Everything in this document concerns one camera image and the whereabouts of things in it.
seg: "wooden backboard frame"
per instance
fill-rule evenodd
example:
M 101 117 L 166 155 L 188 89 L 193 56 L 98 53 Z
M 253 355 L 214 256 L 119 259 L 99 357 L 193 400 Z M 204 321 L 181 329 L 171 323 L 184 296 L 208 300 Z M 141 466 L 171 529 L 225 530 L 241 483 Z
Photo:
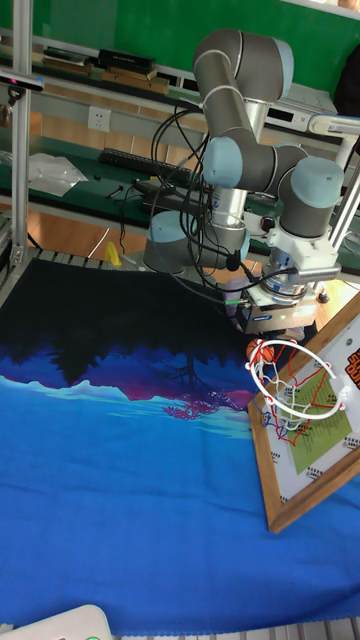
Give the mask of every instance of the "wooden backboard frame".
M 319 353 L 340 331 L 342 331 L 357 315 L 360 314 L 360 293 L 358 293 L 339 313 L 306 345 L 313 353 Z M 292 360 L 292 371 L 296 375 L 311 358 L 298 352 Z M 280 372 L 280 378 L 286 382 L 290 379 L 288 367 Z M 266 385 L 270 393 L 275 393 L 272 382 Z M 261 392 L 254 398 L 254 402 L 263 409 L 264 396 Z M 314 480 L 296 496 L 282 503 L 277 483 L 274 463 L 271 456 L 267 430 L 262 426 L 263 416 L 255 407 L 254 402 L 248 404 L 249 417 L 255 445 L 256 459 L 260 474 L 261 486 L 265 502 L 267 521 L 270 531 L 279 533 L 289 524 L 297 520 L 304 513 L 315 507 L 319 502 L 342 487 L 354 476 L 360 473 L 360 447 L 348 453 L 319 478 Z

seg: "basketball hoop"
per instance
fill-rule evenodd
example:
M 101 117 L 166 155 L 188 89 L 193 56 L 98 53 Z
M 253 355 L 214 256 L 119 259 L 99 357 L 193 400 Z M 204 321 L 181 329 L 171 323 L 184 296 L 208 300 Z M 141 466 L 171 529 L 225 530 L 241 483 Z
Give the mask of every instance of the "basketball hoop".
M 278 354 L 278 356 L 276 358 L 273 359 L 273 361 L 268 362 L 268 361 L 266 361 L 266 359 L 263 356 L 264 350 L 266 349 L 266 347 L 275 346 L 275 345 L 281 345 L 282 348 L 280 349 L 280 353 Z M 289 382 L 285 382 L 284 380 L 281 380 L 280 377 L 279 377 L 278 370 L 277 370 L 277 361 L 278 361 L 280 355 L 282 354 L 283 350 L 285 349 L 285 347 L 291 347 L 292 348 L 292 353 L 291 353 L 291 355 L 289 357 L 289 361 L 288 361 L 288 368 L 289 368 L 289 374 L 290 374 L 291 382 L 290 381 Z M 312 373 L 311 375 L 307 376 L 300 383 L 297 381 L 296 377 L 291 372 L 291 359 L 292 359 L 293 354 L 295 353 L 296 350 L 302 351 L 303 353 L 306 353 L 308 356 L 313 358 L 319 364 L 319 369 L 317 371 L 315 371 L 314 373 Z M 264 374 L 264 370 L 263 369 L 264 369 L 264 365 L 265 364 L 268 365 L 269 367 L 273 367 L 273 370 L 274 370 L 274 373 L 275 373 L 275 378 L 272 379 L 268 375 Z M 319 414 L 310 413 L 308 411 L 310 407 L 319 406 L 319 405 L 315 405 L 315 400 L 316 400 L 316 396 L 318 394 L 318 391 L 320 390 L 320 387 L 323 384 L 323 381 L 325 379 L 326 374 L 328 373 L 332 380 L 336 380 L 337 376 L 332 371 L 331 365 L 328 362 L 324 362 L 317 354 L 313 353 L 312 351 L 309 351 L 309 349 L 307 349 L 306 347 L 303 347 L 302 345 L 297 344 L 295 341 L 292 341 L 292 340 L 291 341 L 287 341 L 287 340 L 280 340 L 280 339 L 278 339 L 278 340 L 276 340 L 276 339 L 274 339 L 274 340 L 258 340 L 258 344 L 257 344 L 256 348 L 251 353 L 250 362 L 248 362 L 245 365 L 245 367 L 251 373 L 251 376 L 252 376 L 256 386 L 261 391 L 261 393 L 264 395 L 266 405 L 267 405 L 269 411 L 271 411 L 271 413 L 273 414 L 273 417 L 276 420 L 277 429 L 285 427 L 285 429 L 287 431 L 295 431 L 300 426 L 301 421 L 306 420 L 307 421 L 307 425 L 306 425 L 306 427 L 304 429 L 304 431 L 305 431 L 307 429 L 307 427 L 308 427 L 308 423 L 310 422 L 310 420 L 325 420 L 326 418 L 330 418 L 331 416 L 333 416 L 337 411 L 339 411 L 339 409 L 340 410 L 345 409 L 345 406 L 343 404 L 343 398 L 346 396 L 347 388 L 344 386 L 337 394 L 337 399 L 336 399 L 335 405 L 333 405 L 331 407 L 320 405 L 323 408 L 327 408 L 328 409 L 327 411 L 319 413 Z M 323 377 L 322 377 L 322 380 L 320 382 L 320 385 L 318 386 L 318 389 L 316 390 L 316 393 L 315 393 L 314 398 L 312 399 L 312 401 L 307 405 L 299 405 L 299 404 L 297 404 L 296 397 L 295 397 L 296 396 L 296 391 L 299 389 L 299 387 L 305 381 L 307 381 L 309 378 L 311 378 L 314 375 L 316 375 L 318 373 L 318 371 L 321 370 L 321 369 L 324 370 L 324 374 L 323 374 Z M 282 389 L 284 389 L 284 388 L 287 389 L 288 393 L 290 395 L 289 404 L 284 404 L 277 397 L 274 397 L 273 395 L 271 395 L 270 392 L 264 386 L 264 382 L 265 381 L 272 382 L 275 385 L 276 395 L 278 395 L 279 391 L 281 391 Z M 279 422 L 278 422 L 278 416 L 277 416 L 277 414 L 276 414 L 276 412 L 274 410 L 274 406 L 285 413 L 286 417 L 281 416 L 281 420 L 284 421 L 283 425 L 280 425 Z

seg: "black keyboard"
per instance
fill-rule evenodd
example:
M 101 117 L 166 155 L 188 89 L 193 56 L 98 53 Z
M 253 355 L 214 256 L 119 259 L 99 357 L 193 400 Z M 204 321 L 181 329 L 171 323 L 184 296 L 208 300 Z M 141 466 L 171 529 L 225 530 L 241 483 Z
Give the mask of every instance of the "black keyboard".
M 181 184 L 188 184 L 192 173 L 190 169 L 185 169 L 184 167 L 179 168 L 167 162 L 154 162 L 151 158 L 135 156 L 133 153 L 109 149 L 108 147 L 100 153 L 99 162 L 113 164 L 116 167 L 124 167 L 124 169 L 143 171 L 144 173 L 149 173 L 154 176 L 160 171 L 164 178 L 168 178 L 168 176 L 172 174 L 171 179 Z

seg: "blue cloth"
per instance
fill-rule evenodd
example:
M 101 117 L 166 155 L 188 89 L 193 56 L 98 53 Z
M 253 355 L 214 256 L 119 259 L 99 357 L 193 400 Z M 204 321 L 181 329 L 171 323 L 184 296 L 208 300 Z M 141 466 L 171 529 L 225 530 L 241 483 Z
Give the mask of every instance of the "blue cloth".
M 0 314 L 0 620 L 93 603 L 114 634 L 169 635 L 360 614 L 359 477 L 270 533 L 239 361 L 110 348 L 69 386 L 43 333 L 12 342 L 28 284 Z

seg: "plastic bag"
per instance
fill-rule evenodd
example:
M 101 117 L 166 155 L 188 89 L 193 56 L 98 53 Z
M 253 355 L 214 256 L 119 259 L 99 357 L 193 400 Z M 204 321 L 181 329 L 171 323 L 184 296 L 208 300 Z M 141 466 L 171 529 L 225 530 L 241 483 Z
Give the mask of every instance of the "plastic bag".
M 12 165 L 12 154 L 8 151 L 0 151 L 0 164 L 6 164 L 11 167 Z
M 35 153 L 29 158 L 30 189 L 62 197 L 82 181 L 88 179 L 67 158 L 46 153 Z

